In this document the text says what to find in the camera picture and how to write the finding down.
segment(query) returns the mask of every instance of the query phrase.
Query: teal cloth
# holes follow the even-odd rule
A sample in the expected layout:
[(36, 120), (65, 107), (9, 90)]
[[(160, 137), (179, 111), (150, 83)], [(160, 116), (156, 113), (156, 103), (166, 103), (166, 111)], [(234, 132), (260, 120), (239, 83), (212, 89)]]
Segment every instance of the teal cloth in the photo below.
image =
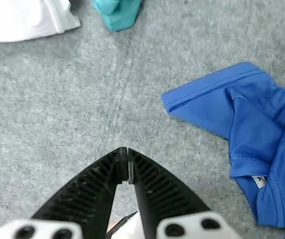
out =
[(94, 0), (92, 5), (110, 31), (120, 31), (134, 25), (140, 3), (141, 0)]

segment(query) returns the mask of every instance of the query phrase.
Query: white label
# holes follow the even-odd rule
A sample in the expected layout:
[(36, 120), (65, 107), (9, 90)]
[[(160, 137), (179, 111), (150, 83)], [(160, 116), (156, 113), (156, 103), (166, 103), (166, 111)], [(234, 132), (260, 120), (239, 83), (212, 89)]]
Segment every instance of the white label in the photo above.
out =
[(263, 176), (251, 176), (251, 177), (253, 178), (253, 180), (255, 181), (255, 183), (257, 184), (257, 187), (259, 189), (266, 186), (267, 180), (265, 177), (263, 177)]

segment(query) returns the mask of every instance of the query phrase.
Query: white cloth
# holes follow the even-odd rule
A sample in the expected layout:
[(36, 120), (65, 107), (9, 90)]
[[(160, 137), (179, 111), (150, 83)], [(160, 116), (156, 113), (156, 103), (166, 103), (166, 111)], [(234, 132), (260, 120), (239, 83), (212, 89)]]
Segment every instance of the white cloth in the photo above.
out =
[(80, 27), (69, 0), (0, 0), (0, 42), (23, 41)]

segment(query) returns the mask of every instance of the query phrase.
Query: stitched seam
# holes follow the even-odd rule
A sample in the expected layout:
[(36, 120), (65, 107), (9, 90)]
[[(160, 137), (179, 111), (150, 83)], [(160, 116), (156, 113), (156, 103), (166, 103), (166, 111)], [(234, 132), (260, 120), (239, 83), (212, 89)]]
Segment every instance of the stitched seam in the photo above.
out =
[(257, 156), (254, 156), (254, 155), (247, 155), (247, 154), (236, 154), (236, 155), (233, 155), (231, 157), (247, 157), (247, 158), (259, 158)]
[(261, 162), (259, 160), (255, 160), (255, 159), (252, 159), (252, 158), (241, 158), (241, 160), (249, 160), (249, 161), (259, 162), (261, 164), (269, 166), (267, 163), (264, 163), (264, 162)]
[(274, 174), (273, 174), (272, 172), (270, 172), (270, 175), (272, 175), (274, 181), (276, 182), (277, 187), (278, 187), (278, 191), (279, 191), (279, 194), (280, 194), (281, 206), (282, 206), (282, 214), (283, 214), (283, 225), (281, 225), (281, 227), (284, 227), (284, 225), (285, 225), (285, 216), (284, 216), (284, 208), (283, 208), (283, 200), (282, 200), (281, 190), (280, 190), (279, 184), (278, 184), (278, 182), (277, 182), (277, 180), (276, 180)]
[[(235, 75), (235, 76), (239, 76), (239, 75), (241, 75), (241, 74), (249, 73), (249, 72), (255, 71), (255, 70), (259, 70), (259, 69), (253, 69), (253, 70), (250, 70), (250, 71), (241, 72), (241, 73), (239, 73), (239, 74), (237, 74), (237, 75)], [(263, 72), (264, 72), (264, 71), (261, 71), (261, 72), (258, 72), (258, 73), (256, 73), (256, 74), (252, 74), (252, 75), (249, 75), (249, 76), (258, 75), (258, 74), (261, 74), (261, 73), (263, 73)], [(206, 87), (204, 87), (204, 88), (198, 89), (198, 90), (193, 91), (193, 92), (191, 92), (191, 93), (189, 93), (189, 94), (187, 94), (187, 95), (185, 95), (185, 96), (183, 96), (183, 97), (180, 97), (179, 99), (174, 100), (174, 101), (168, 103), (167, 105), (170, 105), (170, 104), (172, 104), (172, 103), (174, 103), (174, 102), (176, 102), (176, 101), (179, 101), (179, 100), (181, 100), (181, 99), (183, 99), (183, 98), (186, 98), (186, 97), (188, 97), (188, 96), (190, 96), (190, 95), (192, 95), (192, 94), (194, 94), (194, 93), (197, 93), (197, 92), (199, 92), (199, 91), (205, 90), (205, 89), (207, 89), (208, 87), (214, 86), (214, 85), (216, 85), (216, 84), (218, 84), (218, 83), (221, 83), (221, 82), (223, 82), (223, 81), (226, 81), (226, 80), (228, 80), (228, 79), (230, 79), (230, 78), (232, 78), (232, 77), (235, 77), (235, 76), (230, 76), (230, 77), (224, 78), (224, 79), (222, 79), (222, 80), (220, 80), (220, 81), (218, 81), (218, 82), (214, 82), (214, 83), (212, 83), (212, 84), (210, 84), (210, 85), (208, 85), (208, 86), (206, 86)]]

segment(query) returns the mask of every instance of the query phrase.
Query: fabric fold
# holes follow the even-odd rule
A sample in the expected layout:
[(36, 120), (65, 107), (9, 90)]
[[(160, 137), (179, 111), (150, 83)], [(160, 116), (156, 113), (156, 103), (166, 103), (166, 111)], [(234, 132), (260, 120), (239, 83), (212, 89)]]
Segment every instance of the fabric fold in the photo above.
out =
[(170, 115), (229, 140), (230, 176), (257, 223), (285, 228), (285, 88), (245, 62), (161, 98)]

